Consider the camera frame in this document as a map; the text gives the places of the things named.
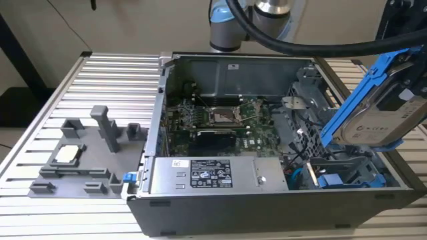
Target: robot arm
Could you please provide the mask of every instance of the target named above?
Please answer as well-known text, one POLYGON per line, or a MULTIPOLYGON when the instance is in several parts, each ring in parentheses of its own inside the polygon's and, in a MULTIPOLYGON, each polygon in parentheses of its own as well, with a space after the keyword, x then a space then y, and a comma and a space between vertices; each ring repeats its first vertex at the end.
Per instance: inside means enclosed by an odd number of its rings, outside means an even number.
MULTIPOLYGON (((240 0, 240 7, 255 26, 272 38, 277 38, 289 20, 288 0, 256 0, 248 5, 240 0)), ((209 11, 211 22, 211 52, 229 53, 240 49, 243 41, 252 41, 240 27, 228 8, 225 0, 217 1, 209 11)))

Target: blue latch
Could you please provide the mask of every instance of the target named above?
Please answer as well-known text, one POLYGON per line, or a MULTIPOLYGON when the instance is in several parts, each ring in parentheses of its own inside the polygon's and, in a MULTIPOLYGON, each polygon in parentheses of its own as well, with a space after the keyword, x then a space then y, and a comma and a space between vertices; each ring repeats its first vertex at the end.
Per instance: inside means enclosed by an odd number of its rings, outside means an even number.
POLYGON ((124 183, 131 183, 135 184, 136 183, 136 179, 137 179, 137 174, 128 172, 125 174, 123 174, 123 182, 124 183))

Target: sticker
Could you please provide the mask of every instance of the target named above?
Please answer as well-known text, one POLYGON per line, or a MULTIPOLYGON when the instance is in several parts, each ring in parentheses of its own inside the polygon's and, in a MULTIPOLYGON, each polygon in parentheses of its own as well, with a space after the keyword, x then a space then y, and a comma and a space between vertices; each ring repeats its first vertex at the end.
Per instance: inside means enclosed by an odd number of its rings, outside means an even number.
POLYGON ((232 168, 229 160, 191 160, 192 188, 232 188, 232 168))
POLYGON ((172 160, 172 168, 188 168, 189 161, 188 160, 172 160))
POLYGON ((239 70, 239 64, 228 64, 228 70, 239 70))

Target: black cable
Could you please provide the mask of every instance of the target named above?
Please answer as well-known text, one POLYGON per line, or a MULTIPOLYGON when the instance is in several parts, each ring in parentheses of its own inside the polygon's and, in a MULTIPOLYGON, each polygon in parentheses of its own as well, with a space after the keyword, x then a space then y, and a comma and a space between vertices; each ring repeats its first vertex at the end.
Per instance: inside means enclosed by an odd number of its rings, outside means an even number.
POLYGON ((324 154, 321 155, 321 158, 327 158, 328 156, 335 155, 335 154, 345 154, 345 153, 347 153, 345 150, 327 152, 327 153, 324 153, 324 154))
POLYGON ((207 9, 207 19, 208 19, 209 26, 211 26, 211 11, 212 11, 212 0, 208 1, 208 9, 207 9))
POLYGON ((239 0, 225 0, 231 13, 247 34, 268 49, 300 57, 343 58, 376 55, 404 48, 419 46, 427 42, 427 29, 402 34, 382 40, 336 45, 304 45, 280 41, 263 33, 239 4, 239 0))
POLYGON ((308 118, 304 118, 303 115, 300 114, 300 112, 297 110, 292 110, 292 113, 296 114, 296 116, 299 117, 300 120, 303 120, 308 125, 311 126, 319 126, 319 127, 324 127, 323 124, 312 122, 308 120, 308 118))
POLYGON ((55 11, 57 12, 60 18, 64 20, 69 30, 73 32, 73 34, 77 36, 77 38, 81 40, 81 42, 84 43, 84 45, 87 46, 88 50, 92 52, 92 48, 89 47, 89 45, 87 44, 87 42, 83 40, 81 36, 79 35, 79 33, 73 30, 72 26, 69 26, 63 14, 60 13, 59 9, 55 7, 55 5, 52 4, 51 0, 45 0, 48 2, 48 4, 52 6, 52 8, 55 9, 55 11))
POLYGON ((292 167, 292 164, 293 164, 295 160, 296 160, 299 157, 303 158, 303 154, 304 154, 304 152, 307 151, 307 148, 308 148, 308 138, 307 138, 307 136, 305 136, 304 134, 301 135, 301 137, 303 137, 303 139, 305 140, 305 144, 304 144, 304 146, 301 147, 301 150, 297 152, 296 156, 292 158, 292 160, 291 160, 289 163, 287 164, 287 167, 285 167, 284 170, 288 170, 288 169, 292 167))
POLYGON ((11 147, 11 146, 4 145, 4 144, 1 144, 1 143, 0 143, 0 146, 1 146, 1 147, 4 147, 4 148, 7 148, 7 149, 12 149, 12 147, 11 147))

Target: white component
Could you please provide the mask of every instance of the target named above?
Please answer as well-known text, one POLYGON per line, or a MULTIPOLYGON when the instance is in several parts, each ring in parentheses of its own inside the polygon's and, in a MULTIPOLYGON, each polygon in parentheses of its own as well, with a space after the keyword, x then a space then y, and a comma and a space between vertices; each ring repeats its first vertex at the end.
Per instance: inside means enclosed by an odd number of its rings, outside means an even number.
POLYGON ((303 135, 304 130, 300 128, 300 129, 296 130, 296 133, 297 133, 299 135, 303 135))
POLYGON ((77 145, 61 146, 55 157, 56 162, 69 163, 76 158, 77 152, 79 152, 77 145))
POLYGON ((189 160, 180 160, 180 159, 172 160, 172 168, 188 168, 188 166, 189 166, 189 160))
POLYGON ((399 94, 399 98, 404 101, 408 101, 411 98, 414 98, 414 96, 414 93, 407 88, 399 94))
POLYGON ((228 70, 239 70, 239 64, 228 64, 228 70))

